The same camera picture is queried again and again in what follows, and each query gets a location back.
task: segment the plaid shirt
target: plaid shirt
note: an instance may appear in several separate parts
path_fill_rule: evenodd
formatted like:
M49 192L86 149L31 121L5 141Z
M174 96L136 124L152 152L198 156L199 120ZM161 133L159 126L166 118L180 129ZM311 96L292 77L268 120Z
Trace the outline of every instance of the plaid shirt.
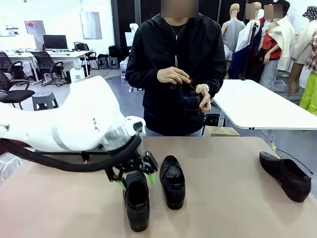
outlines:
M314 73L317 73L317 31L315 31L315 33L313 34L312 49L313 49L313 53L306 61L305 67L308 70Z

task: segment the gray tank top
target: gray tank top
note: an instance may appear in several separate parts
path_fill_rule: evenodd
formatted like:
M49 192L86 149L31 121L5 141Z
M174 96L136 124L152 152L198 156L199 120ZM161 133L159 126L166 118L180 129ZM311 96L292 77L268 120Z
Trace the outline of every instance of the gray tank top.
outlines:
M245 28L245 24L242 21L233 19L227 22L223 43L233 52L236 51L239 33L243 28Z

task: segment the shoe heel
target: shoe heel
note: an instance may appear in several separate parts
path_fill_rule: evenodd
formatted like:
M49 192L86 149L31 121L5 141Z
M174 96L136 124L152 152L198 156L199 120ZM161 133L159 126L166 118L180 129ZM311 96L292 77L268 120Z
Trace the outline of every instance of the shoe heel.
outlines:
M143 225L139 225L139 226L134 226L130 223L130 227L133 231L135 232L142 232L144 231L147 227L149 226L149 221L147 221L145 224Z
M167 206L172 209L172 210L178 210L181 209L184 205L184 201L179 202L179 203L168 203L166 202Z
M285 185L282 185L282 189L284 190L285 194L289 197L289 199L293 200L294 202L303 202L307 196L307 195L297 195L294 194L288 187L286 187Z

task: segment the person's left hand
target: person's left hand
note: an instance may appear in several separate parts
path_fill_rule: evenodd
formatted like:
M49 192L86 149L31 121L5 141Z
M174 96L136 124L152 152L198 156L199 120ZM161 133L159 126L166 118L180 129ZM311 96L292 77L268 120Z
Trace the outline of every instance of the person's left hand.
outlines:
M201 93L204 97L199 104L200 111L202 113L209 112L211 110L211 103L210 103L210 94L207 91L206 85L198 84L196 86L196 93Z
M266 55L264 56L264 61L263 61L264 65L268 63L270 57L271 57L271 54L269 52L266 53Z

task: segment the brown table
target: brown table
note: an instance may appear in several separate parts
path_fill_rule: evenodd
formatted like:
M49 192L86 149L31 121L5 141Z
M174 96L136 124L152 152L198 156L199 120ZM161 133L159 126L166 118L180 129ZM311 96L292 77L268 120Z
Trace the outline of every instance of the brown table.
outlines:
M291 201L260 166L256 137L147 137L161 164L176 156L186 177L181 210L150 188L150 224L131 231L122 189L104 172L68 173L26 163L0 188L3 238L316 238L317 202Z

